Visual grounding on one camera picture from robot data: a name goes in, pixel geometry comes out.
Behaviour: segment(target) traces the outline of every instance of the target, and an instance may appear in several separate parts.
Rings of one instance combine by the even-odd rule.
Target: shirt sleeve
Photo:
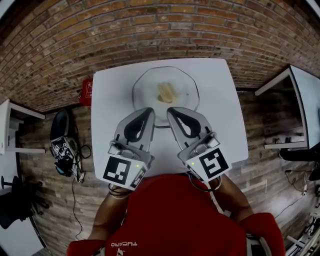
[[[272,255],[286,255],[282,233],[271,213],[256,213],[243,219],[239,225],[249,234],[262,237],[268,244]]]
[[[73,241],[66,250],[67,256],[92,256],[106,246],[105,240]]]

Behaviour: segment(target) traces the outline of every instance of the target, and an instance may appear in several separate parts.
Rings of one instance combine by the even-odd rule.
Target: person's right arm
[[[246,217],[253,215],[254,212],[242,191],[226,175],[221,176],[221,186],[213,191],[214,197],[223,211],[231,212],[230,218],[237,223]],[[211,188],[216,188],[219,184],[218,179],[209,182]]]

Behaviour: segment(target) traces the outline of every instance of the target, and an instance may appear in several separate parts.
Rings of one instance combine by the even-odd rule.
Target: brick wall
[[[95,71],[171,58],[224,58],[258,88],[288,63],[319,76],[319,40],[282,0],[45,0],[0,47],[0,101],[74,104]]]

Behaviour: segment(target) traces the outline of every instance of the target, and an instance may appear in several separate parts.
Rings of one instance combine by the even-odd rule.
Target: chair backrest
[[[6,230],[14,221],[23,221],[32,216],[31,207],[31,198],[28,194],[9,192],[0,195],[0,226]]]

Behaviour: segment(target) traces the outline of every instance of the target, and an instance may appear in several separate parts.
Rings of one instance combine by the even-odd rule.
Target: forearm
[[[231,212],[230,217],[236,222],[252,215],[253,211],[244,193],[226,175],[223,174],[221,178],[221,186],[213,194],[222,210]],[[216,188],[217,183],[217,179],[209,182],[212,188]]]
[[[129,197],[115,199],[109,193],[100,205],[89,240],[107,240],[120,226],[125,217]]]

